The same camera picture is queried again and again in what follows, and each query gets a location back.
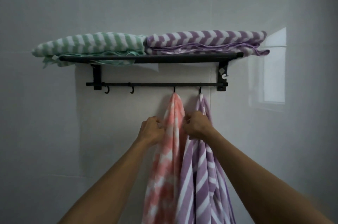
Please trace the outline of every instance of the towel shelf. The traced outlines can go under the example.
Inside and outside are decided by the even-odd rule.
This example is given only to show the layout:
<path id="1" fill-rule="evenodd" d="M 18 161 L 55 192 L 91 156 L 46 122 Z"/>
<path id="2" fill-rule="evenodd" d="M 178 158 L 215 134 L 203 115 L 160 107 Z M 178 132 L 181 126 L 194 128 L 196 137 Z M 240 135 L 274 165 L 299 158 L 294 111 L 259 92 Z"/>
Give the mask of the towel shelf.
<path id="1" fill-rule="evenodd" d="M 213 54 L 190 54 L 190 55 L 160 55 L 160 56 L 61 56 L 61 61 L 91 64 L 93 67 L 93 82 L 86 83 L 87 86 L 94 86 L 94 90 L 102 90 L 102 87 L 109 86 L 155 86 L 155 87 L 179 87 L 179 86 L 216 86 L 218 91 L 225 91 L 228 83 L 227 67 L 231 60 L 243 57 L 242 52 L 238 53 L 213 53 Z M 101 81 L 101 66 L 98 60 L 134 60 L 136 64 L 146 63 L 207 63 L 219 62 L 218 77 L 216 83 L 104 83 Z"/>

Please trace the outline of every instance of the hanging towel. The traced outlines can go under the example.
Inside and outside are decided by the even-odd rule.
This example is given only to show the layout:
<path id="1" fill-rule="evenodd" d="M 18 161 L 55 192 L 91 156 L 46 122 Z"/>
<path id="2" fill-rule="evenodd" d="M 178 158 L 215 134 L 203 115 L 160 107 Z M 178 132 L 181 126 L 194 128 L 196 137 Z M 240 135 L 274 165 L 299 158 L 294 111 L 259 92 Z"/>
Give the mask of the hanging towel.
<path id="1" fill-rule="evenodd" d="M 60 56 L 140 56 L 144 52 L 145 35 L 125 33 L 95 33 L 68 36 L 55 41 L 39 44 L 32 50 L 35 57 L 43 57 L 46 67 L 57 64 L 66 67 L 73 62 L 60 61 Z M 132 60 L 98 60 L 98 64 L 130 65 Z"/>
<path id="2" fill-rule="evenodd" d="M 244 56 L 265 56 L 269 50 L 258 50 L 267 33 L 244 31 L 190 31 L 154 34 L 147 38 L 146 53 L 150 55 L 181 53 L 235 53 L 243 52 Z"/>
<path id="3" fill-rule="evenodd" d="M 154 155 L 142 224 L 174 224 L 181 168 L 180 142 L 187 138 L 182 130 L 183 118 L 182 101 L 174 93 L 164 117 L 166 133 Z"/>
<path id="4" fill-rule="evenodd" d="M 199 95 L 197 110 L 211 121 L 206 99 Z M 187 140 L 180 175 L 176 224 L 235 224 L 222 167 L 201 140 Z"/>

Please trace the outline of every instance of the purple striped towel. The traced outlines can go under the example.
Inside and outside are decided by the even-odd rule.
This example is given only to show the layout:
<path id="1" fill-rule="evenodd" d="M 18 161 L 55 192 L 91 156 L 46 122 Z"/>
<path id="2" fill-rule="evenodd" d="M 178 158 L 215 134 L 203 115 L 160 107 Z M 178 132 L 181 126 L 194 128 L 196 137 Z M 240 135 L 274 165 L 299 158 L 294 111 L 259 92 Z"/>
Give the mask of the purple striped towel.
<path id="1" fill-rule="evenodd" d="M 206 99 L 199 95 L 197 110 L 211 121 Z M 180 175 L 176 224 L 236 224 L 223 170 L 211 148 L 187 140 Z"/>
<path id="2" fill-rule="evenodd" d="M 150 55 L 243 52 L 244 56 L 265 56 L 269 50 L 258 50 L 258 47 L 266 35 L 265 31 L 223 30 L 154 34 L 147 38 L 145 52 Z"/>

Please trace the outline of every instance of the chevron pattern towel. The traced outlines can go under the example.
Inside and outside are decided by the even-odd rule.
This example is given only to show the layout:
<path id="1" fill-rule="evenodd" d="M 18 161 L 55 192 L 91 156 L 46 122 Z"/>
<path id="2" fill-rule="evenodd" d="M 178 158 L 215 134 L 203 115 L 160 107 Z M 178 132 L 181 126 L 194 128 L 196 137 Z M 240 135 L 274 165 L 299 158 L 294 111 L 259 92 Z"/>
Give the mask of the chevron pattern towel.
<path id="1" fill-rule="evenodd" d="M 265 31 L 222 30 L 154 34 L 147 38 L 145 51 L 150 55 L 243 52 L 244 56 L 264 56 L 269 50 L 260 51 L 258 47 L 266 35 Z"/>
<path id="2" fill-rule="evenodd" d="M 184 109 L 180 97 L 171 96 L 164 117 L 166 134 L 157 148 L 144 201 L 142 224 L 173 224 L 178 199 L 181 168 L 180 141 Z"/>
<path id="3" fill-rule="evenodd" d="M 209 106 L 202 94 L 196 109 L 211 121 Z M 235 224 L 222 167 L 211 148 L 200 140 L 186 142 L 176 223 Z"/>
<path id="4" fill-rule="evenodd" d="M 146 55 L 144 52 L 145 35 L 132 35 L 125 33 L 95 33 L 68 36 L 56 41 L 39 44 L 32 50 L 35 57 L 43 57 L 45 67 L 57 64 L 66 67 L 73 62 L 60 61 L 60 56 L 126 56 Z M 100 60 L 98 64 L 130 65 L 132 61 L 126 60 Z"/>

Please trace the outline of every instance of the green striped towel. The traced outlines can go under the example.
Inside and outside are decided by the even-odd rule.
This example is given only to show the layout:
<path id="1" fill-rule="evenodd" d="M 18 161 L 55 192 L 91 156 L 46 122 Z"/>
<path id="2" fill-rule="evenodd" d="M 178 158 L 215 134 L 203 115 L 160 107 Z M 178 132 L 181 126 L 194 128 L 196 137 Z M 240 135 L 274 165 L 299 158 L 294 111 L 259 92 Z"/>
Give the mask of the green striped towel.
<path id="1" fill-rule="evenodd" d="M 35 57 L 44 58 L 44 68 L 50 64 L 66 67 L 73 62 L 60 61 L 60 56 L 141 56 L 144 51 L 145 35 L 125 33 L 95 33 L 68 36 L 56 41 L 39 44 L 32 50 Z M 133 60 L 98 60 L 98 64 L 131 65 Z"/>

